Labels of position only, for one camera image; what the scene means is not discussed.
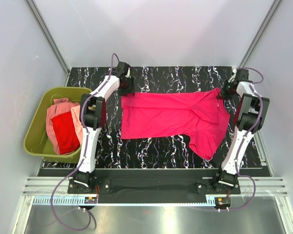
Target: white enclosure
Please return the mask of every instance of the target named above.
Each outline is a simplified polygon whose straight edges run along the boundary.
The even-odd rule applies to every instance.
[[[261,133],[293,205],[293,0],[283,1],[247,66],[266,78],[256,86],[271,101]],[[251,78],[260,79],[256,74]]]
[[[40,158],[22,143],[42,95],[64,72],[25,1],[0,1],[0,234],[12,233],[28,176]]]
[[[273,0],[35,0],[69,67],[237,66]]]

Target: black marble table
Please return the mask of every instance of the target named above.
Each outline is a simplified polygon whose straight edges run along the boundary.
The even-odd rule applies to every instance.
[[[106,67],[72,68],[67,86],[87,87],[92,90],[103,81]],[[230,77],[231,67],[133,67],[136,92],[190,93],[221,88]],[[239,98],[226,100],[225,108],[231,115],[226,137],[213,159],[201,159],[188,146],[185,135],[121,139],[121,97],[114,92],[106,102],[107,122],[97,144],[96,168],[218,168],[226,157],[234,133],[233,115]],[[44,167],[74,167],[69,163],[45,162]],[[255,142],[247,147],[242,167],[261,167]]]

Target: red garment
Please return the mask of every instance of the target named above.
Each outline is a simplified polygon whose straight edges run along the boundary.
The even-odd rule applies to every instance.
[[[71,112],[60,114],[51,119],[57,138],[60,154],[67,154],[80,147]]]
[[[189,147],[212,159],[224,138],[230,115],[220,89],[183,94],[136,93],[122,97],[122,139],[190,136]]]

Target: metal floor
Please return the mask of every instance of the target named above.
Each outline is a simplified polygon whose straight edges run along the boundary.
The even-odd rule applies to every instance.
[[[239,207],[246,201],[232,197],[232,207]],[[57,206],[62,214],[71,206]],[[250,206],[235,212],[215,212],[211,207],[124,207],[98,206],[91,210],[97,222],[81,232],[83,234],[284,234],[277,203],[273,197],[255,197]],[[50,206],[34,205],[26,227],[26,234],[70,234],[76,233],[54,223]],[[88,222],[88,215],[74,211],[61,217],[74,227],[82,228]]]

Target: laundry basket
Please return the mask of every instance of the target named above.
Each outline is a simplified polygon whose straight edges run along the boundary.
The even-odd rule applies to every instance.
[[[25,151],[33,156],[43,157],[50,162],[78,162],[81,147],[69,155],[57,155],[53,151],[53,145],[45,130],[47,109],[54,104],[54,99],[68,98],[71,102],[80,103],[82,94],[89,94],[90,92],[90,89],[80,87],[57,87],[46,92],[25,136],[23,144]]]

